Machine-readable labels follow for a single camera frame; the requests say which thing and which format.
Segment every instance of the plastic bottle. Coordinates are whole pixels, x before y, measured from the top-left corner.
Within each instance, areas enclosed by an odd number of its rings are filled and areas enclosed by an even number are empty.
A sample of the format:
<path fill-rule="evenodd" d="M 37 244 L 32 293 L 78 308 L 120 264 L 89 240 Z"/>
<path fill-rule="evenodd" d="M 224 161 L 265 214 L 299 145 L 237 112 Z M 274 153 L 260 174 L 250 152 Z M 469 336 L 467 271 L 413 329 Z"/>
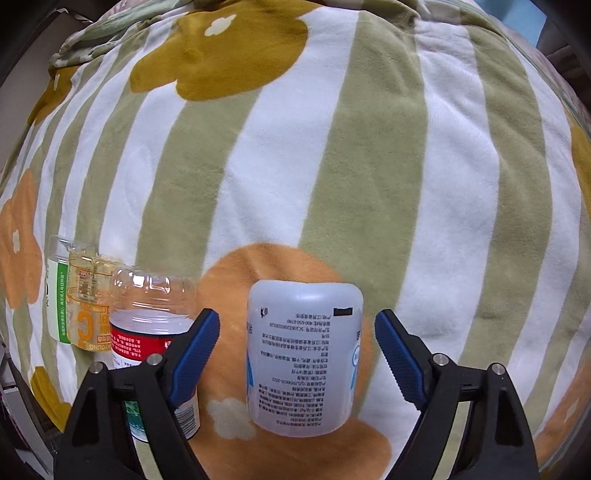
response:
<path fill-rule="evenodd" d="M 68 256 L 75 248 L 91 255 L 96 253 L 96 244 L 68 240 L 58 235 L 49 237 L 45 279 L 47 330 L 53 339 L 63 343 L 70 343 L 66 315 L 66 287 Z"/>
<path fill-rule="evenodd" d="M 174 337 L 189 330 L 196 317 L 193 283 L 186 278 L 121 268 L 111 288 L 111 345 L 115 368 L 140 364 L 164 353 Z M 131 433 L 147 442 L 137 402 L 125 403 Z M 175 412 L 187 439 L 199 429 L 197 394 Z"/>
<path fill-rule="evenodd" d="M 248 299 L 248 412 L 278 435 L 330 433 L 351 414 L 363 295 L 343 283 L 261 280 Z"/>
<path fill-rule="evenodd" d="M 73 345 L 84 350 L 110 350 L 111 282 L 122 261 L 74 249 L 70 252 L 68 264 L 68 338 Z"/>

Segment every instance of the white plastic bottle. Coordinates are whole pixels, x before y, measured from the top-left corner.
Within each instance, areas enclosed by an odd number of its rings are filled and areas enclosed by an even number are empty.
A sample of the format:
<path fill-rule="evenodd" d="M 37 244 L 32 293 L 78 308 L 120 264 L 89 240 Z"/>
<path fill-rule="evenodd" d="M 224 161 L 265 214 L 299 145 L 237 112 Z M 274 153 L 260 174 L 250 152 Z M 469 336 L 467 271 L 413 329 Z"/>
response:
<path fill-rule="evenodd" d="M 330 433 L 351 414 L 363 295 L 344 283 L 261 280 L 248 299 L 248 411 L 278 435 Z"/>
<path fill-rule="evenodd" d="M 96 253 L 96 245 L 68 240 L 58 235 L 49 237 L 45 295 L 47 307 L 47 330 L 58 342 L 70 343 L 67 325 L 68 255 L 79 249 L 90 255 Z"/>
<path fill-rule="evenodd" d="M 111 347 L 115 368 L 139 365 L 152 353 L 164 353 L 176 335 L 196 317 L 193 283 L 186 278 L 122 268 L 111 287 Z M 137 402 L 125 402 L 131 433 L 147 442 Z M 197 393 L 175 412 L 187 439 L 199 429 Z"/>

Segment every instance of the vitamin c bottle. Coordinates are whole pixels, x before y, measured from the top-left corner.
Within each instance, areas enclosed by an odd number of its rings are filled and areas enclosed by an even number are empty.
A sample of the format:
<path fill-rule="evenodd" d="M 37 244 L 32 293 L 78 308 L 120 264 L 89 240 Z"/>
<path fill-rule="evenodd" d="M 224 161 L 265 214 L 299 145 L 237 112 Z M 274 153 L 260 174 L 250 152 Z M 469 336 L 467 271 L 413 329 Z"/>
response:
<path fill-rule="evenodd" d="M 68 263 L 67 318 L 70 342 L 91 352 L 110 350 L 111 282 L 113 273 L 122 262 L 74 249 L 70 252 Z"/>

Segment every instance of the striped blanket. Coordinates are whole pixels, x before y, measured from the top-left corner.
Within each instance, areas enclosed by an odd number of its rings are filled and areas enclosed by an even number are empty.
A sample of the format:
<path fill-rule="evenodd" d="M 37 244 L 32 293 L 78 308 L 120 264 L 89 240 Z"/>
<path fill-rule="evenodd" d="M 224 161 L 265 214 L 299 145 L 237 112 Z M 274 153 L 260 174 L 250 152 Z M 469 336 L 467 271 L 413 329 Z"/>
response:
<path fill-rule="evenodd" d="M 578 104 L 480 10 L 149 0 L 70 37 L 50 73 L 1 178 L 0 333 L 58 426 L 108 355 L 48 334 L 53 234 L 193 277 L 220 313 L 191 440 L 212 480 L 383 478 L 417 419 L 374 340 L 388 307 L 434 352 L 507 365 L 540 467 L 560 457 L 591 396 L 591 144 Z M 261 278 L 363 292 L 355 406 L 336 432 L 249 420 Z"/>

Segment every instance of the orange flower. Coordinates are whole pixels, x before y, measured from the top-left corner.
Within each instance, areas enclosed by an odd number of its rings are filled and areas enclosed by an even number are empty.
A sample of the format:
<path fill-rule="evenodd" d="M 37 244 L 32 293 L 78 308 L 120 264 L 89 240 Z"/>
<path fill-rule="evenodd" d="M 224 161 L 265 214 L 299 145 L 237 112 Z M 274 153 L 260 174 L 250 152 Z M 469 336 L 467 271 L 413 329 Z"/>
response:
<path fill-rule="evenodd" d="M 579 368 L 548 423 L 534 440 L 538 465 L 543 466 L 564 443 L 581 421 L 589 400 L 591 362 L 586 362 Z"/>
<path fill-rule="evenodd" d="M 177 82 L 185 100 L 212 100 L 272 82 L 300 57 L 308 39 L 303 0 L 228 0 L 189 13 L 131 72 L 134 93 Z"/>
<path fill-rule="evenodd" d="M 43 92 L 43 95 L 33 107 L 31 115 L 29 115 L 27 120 L 29 125 L 32 125 L 33 122 L 39 123 L 43 121 L 66 99 L 72 89 L 72 76 L 76 70 L 78 70 L 78 66 L 52 70 L 51 79 L 45 92 Z"/>
<path fill-rule="evenodd" d="M 10 308 L 17 308 L 26 293 L 34 303 L 41 284 L 41 249 L 33 235 L 37 189 L 30 170 L 0 212 L 0 284 Z"/>
<path fill-rule="evenodd" d="M 363 478 L 377 480 L 392 452 L 388 439 L 352 416 L 332 433 L 297 439 L 269 433 L 246 412 L 246 303 L 261 279 L 341 282 L 328 265 L 298 248 L 255 244 L 220 259 L 197 288 L 199 308 L 220 316 L 220 338 L 197 386 L 201 427 L 190 444 L 212 480 Z M 371 324 L 364 319 L 356 400 L 371 370 Z"/>

